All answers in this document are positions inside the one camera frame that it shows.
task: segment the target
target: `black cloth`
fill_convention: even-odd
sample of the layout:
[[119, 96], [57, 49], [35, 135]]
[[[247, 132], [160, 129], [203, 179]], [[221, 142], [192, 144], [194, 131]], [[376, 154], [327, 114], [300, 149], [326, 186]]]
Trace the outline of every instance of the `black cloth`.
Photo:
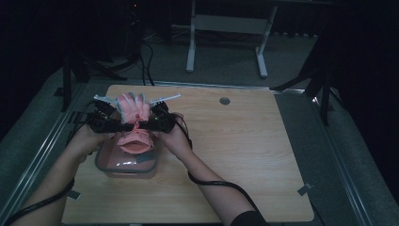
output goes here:
[[270, 226], [266, 220], [256, 211], [246, 211], [237, 216], [231, 226]]

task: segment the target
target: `metal frame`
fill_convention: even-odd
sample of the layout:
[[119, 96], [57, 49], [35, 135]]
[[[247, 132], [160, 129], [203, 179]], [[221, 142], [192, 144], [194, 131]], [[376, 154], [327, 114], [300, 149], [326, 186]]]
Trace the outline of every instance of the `metal frame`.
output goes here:
[[196, 0], [192, 0], [191, 4], [190, 46], [188, 47], [187, 66], [185, 68], [188, 73], [192, 73], [194, 71], [196, 54], [196, 30], [213, 30], [263, 35], [261, 45], [255, 48], [255, 54], [258, 61], [260, 76], [267, 77], [267, 69], [264, 63], [263, 52], [278, 7], [273, 6], [268, 20], [265, 20], [196, 14]]

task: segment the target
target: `gray floor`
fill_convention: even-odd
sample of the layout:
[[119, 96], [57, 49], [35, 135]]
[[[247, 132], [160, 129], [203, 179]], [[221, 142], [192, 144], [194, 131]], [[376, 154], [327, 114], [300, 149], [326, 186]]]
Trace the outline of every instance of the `gray floor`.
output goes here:
[[[155, 86], [162, 81], [273, 87], [298, 75], [316, 38], [270, 37], [264, 55], [269, 72], [266, 79], [259, 76], [253, 50], [259, 37], [229, 43], [198, 39], [193, 73], [185, 72], [188, 50], [186, 35], [176, 37], [172, 43], [165, 43], [157, 36], [149, 37], [146, 41], [153, 48], [151, 75]], [[150, 59], [151, 52], [146, 46], [142, 47], [142, 54], [144, 60]], [[140, 67], [135, 65], [130, 70], [120, 73], [121, 76], [129, 78], [124, 84], [140, 82]], [[48, 79], [24, 115], [0, 144], [2, 207], [6, 205], [40, 145], [52, 131], [52, 126], [65, 114], [59, 111], [62, 106], [61, 98], [53, 96], [56, 88], [62, 86], [61, 76], [59, 71]], [[300, 83], [293, 89], [304, 89], [308, 82]], [[95, 75], [83, 87], [74, 84], [76, 103], [72, 106], [73, 110], [80, 110], [93, 94], [104, 94], [109, 85], [116, 83], [119, 82]], [[333, 110], [328, 112], [330, 126], [325, 127], [317, 115], [317, 105], [305, 95], [285, 92], [276, 94], [276, 99], [304, 182], [313, 185], [309, 192], [311, 201], [326, 225], [398, 225], [398, 206], [376, 170], [373, 159], [348, 113], [332, 100]], [[42, 170], [35, 176], [32, 187], [40, 182], [62, 151], [70, 130], [71, 126], [66, 124], [60, 131], [58, 140], [49, 152]], [[354, 195], [362, 200], [361, 206], [357, 206], [358, 202], [351, 202], [355, 200], [352, 197]], [[316, 216], [311, 222], [292, 222], [286, 225], [322, 224], [321, 219]]]

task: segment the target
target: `wooden table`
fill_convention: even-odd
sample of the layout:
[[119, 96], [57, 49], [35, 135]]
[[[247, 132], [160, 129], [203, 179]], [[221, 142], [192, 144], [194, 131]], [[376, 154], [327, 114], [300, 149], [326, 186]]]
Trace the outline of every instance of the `wooden table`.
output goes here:
[[[170, 112], [181, 112], [196, 154], [225, 180], [240, 185], [269, 222], [313, 219], [295, 156], [272, 92], [266, 89], [111, 86], [107, 95], [144, 92], [147, 100], [176, 95]], [[230, 99], [222, 105], [222, 97]], [[75, 177], [79, 200], [68, 199], [64, 223], [220, 222], [184, 165], [160, 151], [151, 179], [107, 177], [94, 155]]]

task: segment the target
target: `forearm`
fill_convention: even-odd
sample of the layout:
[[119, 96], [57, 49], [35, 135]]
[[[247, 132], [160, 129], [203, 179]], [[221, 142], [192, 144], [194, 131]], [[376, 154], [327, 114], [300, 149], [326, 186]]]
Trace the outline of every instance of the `forearm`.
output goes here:
[[[78, 159], [64, 152], [50, 168], [37, 190], [23, 208], [46, 200], [62, 191], [75, 176], [79, 167]], [[65, 208], [66, 195], [18, 219], [12, 225], [59, 225]]]
[[[195, 154], [181, 159], [188, 171], [200, 181], [224, 181]], [[238, 190], [228, 186], [199, 186], [224, 225], [230, 225], [241, 213], [254, 210], [249, 201]]]

